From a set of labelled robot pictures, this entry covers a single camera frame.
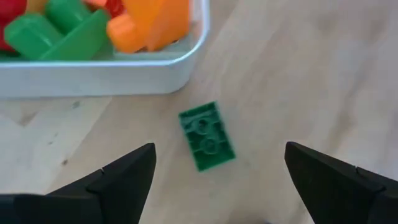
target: white plastic bin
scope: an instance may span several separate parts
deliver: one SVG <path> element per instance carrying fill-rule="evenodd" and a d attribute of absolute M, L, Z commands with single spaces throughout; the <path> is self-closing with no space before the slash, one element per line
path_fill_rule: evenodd
<path fill-rule="evenodd" d="M 208 0 L 193 0 L 190 35 L 161 52 L 121 54 L 110 44 L 87 62 L 0 58 L 0 97 L 164 94 L 189 80 L 210 29 Z"/>

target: wood grain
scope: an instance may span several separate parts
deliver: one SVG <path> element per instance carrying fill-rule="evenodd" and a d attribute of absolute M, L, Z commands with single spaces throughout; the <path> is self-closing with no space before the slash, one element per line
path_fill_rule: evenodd
<path fill-rule="evenodd" d="M 398 179 L 397 10 L 393 0 L 211 0 L 206 50 L 176 93 L 3 102 L 0 189 L 53 190 L 154 142 L 141 223 L 311 223 L 286 141 Z M 237 159 L 198 173 L 177 115 L 213 100 Z"/>

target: green lego brick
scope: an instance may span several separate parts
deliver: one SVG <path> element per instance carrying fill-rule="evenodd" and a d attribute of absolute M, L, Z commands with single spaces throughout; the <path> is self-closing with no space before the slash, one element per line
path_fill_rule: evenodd
<path fill-rule="evenodd" d="M 80 0 L 50 0 L 45 16 L 25 14 L 4 30 L 6 42 L 32 60 L 88 60 L 108 42 L 108 14 Z"/>
<path fill-rule="evenodd" d="M 200 172 L 236 157 L 216 102 L 184 111 L 178 117 Z"/>

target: container rim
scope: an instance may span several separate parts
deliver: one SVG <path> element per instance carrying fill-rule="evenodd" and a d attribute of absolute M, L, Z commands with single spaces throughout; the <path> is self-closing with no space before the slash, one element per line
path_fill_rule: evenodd
<path fill-rule="evenodd" d="M 0 63 L 0 68 L 54 68 L 54 67 L 164 67 L 168 65 L 173 65 L 175 63 L 179 63 L 193 53 L 195 53 L 200 46 L 205 42 L 207 35 L 210 30 L 210 7 L 209 0 L 200 0 L 201 1 L 201 12 L 202 12 L 202 33 L 195 44 L 195 46 L 187 52 L 185 55 L 171 59 L 171 60 L 140 60 L 140 61 L 90 61 L 90 62 L 82 62 L 82 61 L 71 61 L 71 62 L 9 62 L 9 63 Z"/>

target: storage container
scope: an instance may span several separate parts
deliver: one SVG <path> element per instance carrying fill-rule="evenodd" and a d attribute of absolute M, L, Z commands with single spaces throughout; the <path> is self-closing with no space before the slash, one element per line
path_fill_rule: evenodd
<path fill-rule="evenodd" d="M 122 54 L 106 44 L 93 60 L 33 62 L 0 56 L 0 97 L 164 94 L 189 80 L 210 29 L 208 0 L 193 0 L 190 35 L 160 52 Z"/>

